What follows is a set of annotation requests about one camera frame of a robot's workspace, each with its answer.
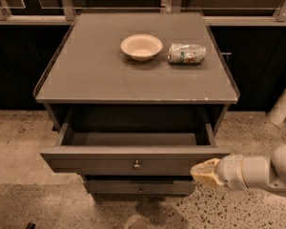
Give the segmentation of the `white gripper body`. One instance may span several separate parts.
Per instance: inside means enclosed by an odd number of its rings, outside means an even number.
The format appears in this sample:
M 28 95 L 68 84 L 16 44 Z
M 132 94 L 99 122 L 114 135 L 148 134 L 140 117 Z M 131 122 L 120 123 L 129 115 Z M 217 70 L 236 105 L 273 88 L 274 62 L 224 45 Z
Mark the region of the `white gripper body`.
M 216 168 L 219 178 L 230 190 L 244 190 L 246 184 L 242 175 L 242 155 L 223 157 Z

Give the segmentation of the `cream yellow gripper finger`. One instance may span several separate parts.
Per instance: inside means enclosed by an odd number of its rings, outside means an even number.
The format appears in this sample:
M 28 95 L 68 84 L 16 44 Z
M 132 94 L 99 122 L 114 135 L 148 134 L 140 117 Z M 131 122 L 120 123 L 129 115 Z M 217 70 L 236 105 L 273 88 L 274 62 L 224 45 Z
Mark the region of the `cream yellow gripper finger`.
M 224 182 L 220 179 L 216 168 L 220 160 L 212 158 L 202 163 L 196 164 L 190 170 L 191 176 L 196 182 L 210 187 L 223 186 Z

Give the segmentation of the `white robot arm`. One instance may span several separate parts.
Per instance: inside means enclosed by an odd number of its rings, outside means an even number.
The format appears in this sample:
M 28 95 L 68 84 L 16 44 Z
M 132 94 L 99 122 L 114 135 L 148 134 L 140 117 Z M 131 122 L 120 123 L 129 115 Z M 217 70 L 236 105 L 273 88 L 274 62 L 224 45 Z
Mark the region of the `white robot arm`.
M 286 197 L 286 144 L 268 156 L 228 154 L 199 161 L 188 169 L 194 181 L 230 191 L 259 189 Z

